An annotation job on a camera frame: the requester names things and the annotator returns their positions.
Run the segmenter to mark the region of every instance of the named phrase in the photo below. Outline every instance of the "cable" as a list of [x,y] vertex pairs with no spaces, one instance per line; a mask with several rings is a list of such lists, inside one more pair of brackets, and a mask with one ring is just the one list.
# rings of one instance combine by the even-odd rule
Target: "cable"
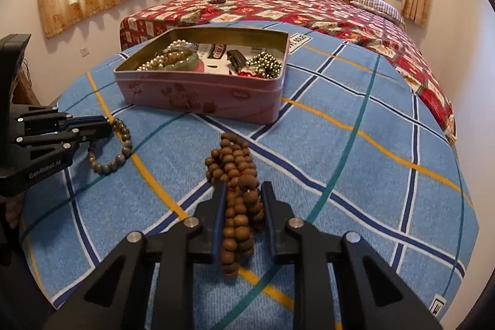
[[28,83],[29,83],[29,85],[32,87],[32,86],[33,86],[33,82],[31,81],[31,73],[29,72],[29,66],[28,66],[28,61],[27,61],[27,59],[26,59],[26,58],[24,58],[24,59],[22,60],[22,63],[23,63],[24,65],[26,65],[26,76],[27,76],[27,79],[28,79]]

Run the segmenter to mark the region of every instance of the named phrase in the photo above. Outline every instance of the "brown wooden beads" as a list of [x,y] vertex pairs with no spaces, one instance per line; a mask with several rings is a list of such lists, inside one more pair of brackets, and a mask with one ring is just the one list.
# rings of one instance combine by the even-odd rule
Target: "brown wooden beads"
[[239,271],[238,259],[253,255],[252,228],[261,228],[264,220],[256,164],[248,142],[233,133],[222,133],[220,147],[212,150],[204,163],[208,167],[207,180],[224,180],[228,184],[220,262],[224,277],[233,279]]

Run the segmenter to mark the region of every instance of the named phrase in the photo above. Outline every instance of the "mattress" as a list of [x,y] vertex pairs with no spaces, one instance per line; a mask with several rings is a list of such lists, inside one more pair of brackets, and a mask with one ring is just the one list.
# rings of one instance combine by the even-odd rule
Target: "mattress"
[[125,50],[169,28],[239,20],[297,24],[383,55],[430,109],[450,143],[455,143],[452,105],[407,34],[341,0],[172,0],[123,19],[120,43]]
[[[297,216],[316,217],[330,234],[359,232],[441,319],[468,270],[478,223],[452,148],[423,101],[383,56],[355,44],[287,23],[219,25],[307,38],[288,56],[278,120],[259,126],[127,105],[113,70],[142,45],[79,77],[60,111],[118,117],[135,148],[105,177],[90,170],[81,147],[70,168],[28,190],[22,245],[47,299],[60,307],[130,231],[161,233],[178,221],[174,211],[193,214],[212,193],[204,159],[228,131],[249,143],[258,177]],[[98,160],[119,149],[115,137],[100,142]],[[196,329],[291,329],[293,280],[292,267],[272,266],[263,234],[232,283],[219,267],[196,265]],[[340,320],[337,299],[334,308]]]

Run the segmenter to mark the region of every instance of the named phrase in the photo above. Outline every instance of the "white wall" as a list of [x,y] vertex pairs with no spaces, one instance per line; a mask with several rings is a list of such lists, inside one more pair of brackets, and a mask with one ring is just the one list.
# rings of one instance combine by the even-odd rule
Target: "white wall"
[[[0,0],[0,38],[9,33],[32,34],[26,59],[33,90],[41,104],[49,104],[81,73],[120,51],[119,26],[124,17],[167,1],[127,0],[46,40],[37,0]],[[84,47],[90,54],[82,58]]]
[[456,148],[480,224],[466,277],[442,319],[450,330],[469,312],[495,267],[495,12],[488,0],[433,0],[428,27],[407,28],[454,106]]

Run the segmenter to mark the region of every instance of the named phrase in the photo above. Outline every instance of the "jewelry box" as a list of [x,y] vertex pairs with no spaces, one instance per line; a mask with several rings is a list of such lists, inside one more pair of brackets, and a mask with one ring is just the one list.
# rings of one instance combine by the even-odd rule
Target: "jewelry box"
[[[157,59],[156,55],[177,40],[199,45],[200,59],[194,70],[144,70],[148,61]],[[268,54],[272,52],[280,59],[280,73],[273,79],[263,79],[237,75],[232,66],[231,71],[226,72],[228,68],[219,66],[222,74],[217,74],[211,59],[206,60],[205,53],[201,52],[204,44],[212,44],[210,57],[216,60],[220,60],[227,49],[236,47],[244,52],[251,49],[252,55],[264,50]],[[266,125],[278,118],[288,52],[289,35],[284,32],[230,27],[174,28],[145,45],[114,73],[129,104]]]

